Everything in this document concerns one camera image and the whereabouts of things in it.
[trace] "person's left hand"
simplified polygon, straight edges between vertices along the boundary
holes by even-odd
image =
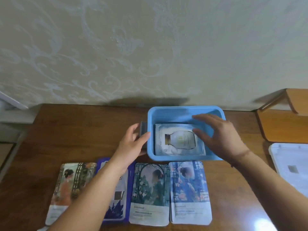
[[[117,150],[110,159],[110,163],[112,162],[119,169],[121,175],[125,173],[128,166],[133,163],[139,155],[145,154],[144,152],[141,153],[141,148],[143,144],[147,142],[151,133],[146,132],[137,139],[138,133],[134,133],[134,131],[138,126],[139,123],[136,123],[127,129],[126,134],[120,141]]]

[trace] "woman illustration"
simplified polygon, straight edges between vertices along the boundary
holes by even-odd
[[[153,192],[151,200],[154,201],[152,205],[163,206],[164,188],[160,180],[164,178],[164,175],[159,169],[156,169],[152,173]]]
[[[180,168],[181,175],[186,179],[183,182],[183,190],[185,191],[187,202],[198,202],[200,197],[198,196],[194,188],[194,180],[192,179],[192,170],[190,167]]]
[[[71,204],[71,192],[73,188],[73,173],[71,169],[64,171],[64,181],[60,184],[60,195],[58,198],[53,198],[54,205],[69,206]]]

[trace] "blue storage container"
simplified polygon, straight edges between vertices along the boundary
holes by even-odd
[[[148,112],[148,131],[151,132],[151,137],[147,143],[148,156],[155,161],[221,160],[207,146],[205,146],[206,155],[155,155],[155,124],[193,124],[212,137],[214,131],[209,125],[192,119],[192,115],[202,113],[210,113],[217,115],[223,120],[226,119],[223,110],[217,106],[166,106],[151,108]]]

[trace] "person's right arm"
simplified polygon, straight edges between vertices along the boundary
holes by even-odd
[[[308,198],[252,153],[231,122],[210,114],[195,115],[193,118],[213,128],[212,137],[199,129],[193,129],[193,132],[217,156],[244,176],[278,230],[308,229]]]

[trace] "wallpaper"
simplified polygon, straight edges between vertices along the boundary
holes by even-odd
[[[251,110],[308,88],[308,0],[1,1],[0,91],[25,107]]]

